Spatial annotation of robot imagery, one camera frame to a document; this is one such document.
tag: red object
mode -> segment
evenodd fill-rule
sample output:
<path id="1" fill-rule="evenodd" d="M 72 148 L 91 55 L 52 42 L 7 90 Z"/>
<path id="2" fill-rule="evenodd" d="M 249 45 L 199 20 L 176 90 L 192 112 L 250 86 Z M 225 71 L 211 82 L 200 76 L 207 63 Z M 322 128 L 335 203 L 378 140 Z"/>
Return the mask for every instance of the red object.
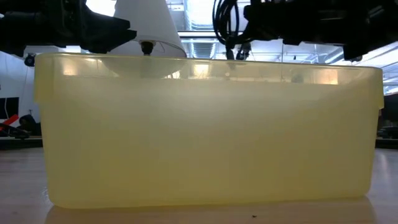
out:
<path id="1" fill-rule="evenodd" d="M 5 122 L 3 122 L 3 124 L 6 125 L 11 125 L 12 123 L 16 122 L 19 119 L 18 115 L 14 114 L 12 115 L 10 118 L 8 118 L 7 120 L 5 120 Z"/>

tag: translucent yellow bin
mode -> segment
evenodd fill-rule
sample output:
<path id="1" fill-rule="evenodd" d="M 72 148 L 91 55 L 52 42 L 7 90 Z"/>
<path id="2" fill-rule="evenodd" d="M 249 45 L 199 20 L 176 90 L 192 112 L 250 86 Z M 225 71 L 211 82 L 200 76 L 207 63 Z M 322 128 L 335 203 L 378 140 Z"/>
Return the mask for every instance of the translucent yellow bin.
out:
<path id="1" fill-rule="evenodd" d="M 35 99 L 61 207 L 357 197 L 371 181 L 382 71 L 42 54 Z"/>

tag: ceiling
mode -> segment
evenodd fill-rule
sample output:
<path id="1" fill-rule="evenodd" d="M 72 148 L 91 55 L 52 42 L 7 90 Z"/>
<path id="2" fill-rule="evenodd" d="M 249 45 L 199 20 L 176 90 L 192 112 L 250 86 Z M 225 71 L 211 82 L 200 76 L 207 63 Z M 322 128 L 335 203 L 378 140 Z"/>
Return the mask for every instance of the ceiling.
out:
<path id="1" fill-rule="evenodd" d="M 211 14 L 214 0 L 165 0 L 177 30 L 208 32 L 213 35 Z M 87 0 L 91 10 L 113 15 L 113 0 Z M 243 18 L 243 7 L 250 0 L 238 0 L 239 17 Z M 245 19 L 241 19 L 240 30 L 244 30 Z M 182 42 L 189 57 L 225 59 L 225 47 L 213 39 L 186 39 Z M 330 45 L 300 44 L 283 45 L 281 40 L 254 41 L 248 60 L 267 62 L 330 63 L 334 65 L 359 65 L 379 67 L 384 70 L 385 93 L 398 91 L 398 42 L 364 55 L 361 62 L 343 61 L 343 51 Z"/>

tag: black cable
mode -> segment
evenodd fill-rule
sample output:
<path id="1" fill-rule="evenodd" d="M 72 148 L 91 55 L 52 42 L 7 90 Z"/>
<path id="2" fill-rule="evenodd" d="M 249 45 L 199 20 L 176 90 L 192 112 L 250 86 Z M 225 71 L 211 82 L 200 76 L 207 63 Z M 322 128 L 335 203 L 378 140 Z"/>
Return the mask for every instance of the black cable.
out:
<path id="1" fill-rule="evenodd" d="M 232 30 L 231 12 L 234 9 L 236 25 Z M 218 41 L 225 45 L 227 59 L 233 60 L 232 49 L 236 44 L 252 41 L 245 32 L 239 35 L 238 0 L 215 0 L 213 5 L 213 28 Z"/>

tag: camera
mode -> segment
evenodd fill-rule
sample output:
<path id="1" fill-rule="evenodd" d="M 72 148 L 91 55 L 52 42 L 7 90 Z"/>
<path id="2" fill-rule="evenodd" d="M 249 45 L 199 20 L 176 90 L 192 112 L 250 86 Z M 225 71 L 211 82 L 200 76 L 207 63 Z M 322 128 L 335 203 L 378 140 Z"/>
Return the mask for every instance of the camera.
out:
<path id="1" fill-rule="evenodd" d="M 25 58 L 25 65 L 28 67 L 34 67 L 35 66 L 35 57 L 36 57 L 36 54 L 28 53 L 27 57 Z"/>

